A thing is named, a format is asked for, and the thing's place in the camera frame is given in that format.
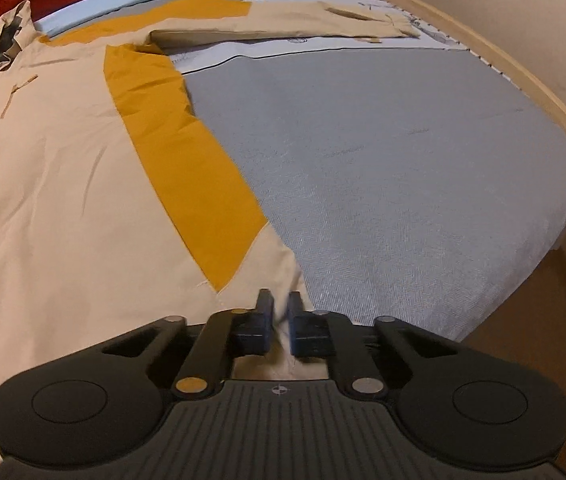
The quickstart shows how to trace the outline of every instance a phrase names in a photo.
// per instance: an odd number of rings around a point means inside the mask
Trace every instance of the mattress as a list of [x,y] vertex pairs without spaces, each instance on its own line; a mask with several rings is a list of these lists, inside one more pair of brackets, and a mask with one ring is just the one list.
[[239,53],[185,75],[316,308],[461,340],[566,227],[565,132],[466,48]]

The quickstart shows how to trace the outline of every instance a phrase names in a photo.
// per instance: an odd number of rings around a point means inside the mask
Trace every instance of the yellow panel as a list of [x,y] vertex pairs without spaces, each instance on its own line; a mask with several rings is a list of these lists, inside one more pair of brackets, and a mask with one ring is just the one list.
[[221,290],[267,222],[256,197],[192,114],[183,76],[169,57],[108,46],[103,71],[156,194],[196,263]]
[[49,46],[62,46],[69,43],[90,43],[105,36],[114,36],[122,32],[133,32],[159,23],[167,18],[186,18],[191,20],[216,20],[246,16],[250,11],[250,2],[237,0],[173,0],[160,7],[154,7],[142,14],[121,16],[62,34],[54,40],[44,39]]

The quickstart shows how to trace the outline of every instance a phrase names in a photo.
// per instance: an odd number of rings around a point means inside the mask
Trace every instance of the brown floor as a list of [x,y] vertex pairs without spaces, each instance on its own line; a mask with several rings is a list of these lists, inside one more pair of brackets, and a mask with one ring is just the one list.
[[[566,393],[566,258],[551,251],[533,274],[466,339],[469,346],[527,365]],[[566,470],[566,443],[559,465]]]

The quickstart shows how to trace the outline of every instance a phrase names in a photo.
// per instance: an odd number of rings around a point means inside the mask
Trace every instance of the ribbed gray plate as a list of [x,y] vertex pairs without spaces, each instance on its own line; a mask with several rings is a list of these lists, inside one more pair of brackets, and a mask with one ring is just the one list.
[[3,480],[565,480],[549,464],[510,473],[462,470],[417,449],[376,402],[333,381],[227,381],[220,394],[178,404],[142,447],[81,471],[17,460]]

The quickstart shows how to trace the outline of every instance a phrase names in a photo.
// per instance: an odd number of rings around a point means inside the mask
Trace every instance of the bed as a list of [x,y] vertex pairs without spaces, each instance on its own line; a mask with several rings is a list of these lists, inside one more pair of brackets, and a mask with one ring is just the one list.
[[[169,1],[103,12],[59,34]],[[530,76],[493,68],[477,53],[480,40],[463,28],[434,28],[443,27],[426,7],[421,13],[410,0],[322,1],[393,8],[420,36],[381,44],[229,42],[166,54],[185,77],[193,113],[293,251],[314,308],[361,324],[396,316],[461,340],[566,229],[566,114],[535,104],[521,89],[533,94]],[[136,309],[127,304],[121,319],[112,311],[90,318],[108,326],[89,335],[70,321],[71,312],[59,312],[67,324],[50,333],[58,344],[45,335],[55,322],[51,312],[31,332],[10,334],[28,351],[0,344],[0,362],[21,353],[2,367],[0,382],[169,308],[165,298],[148,297]]]

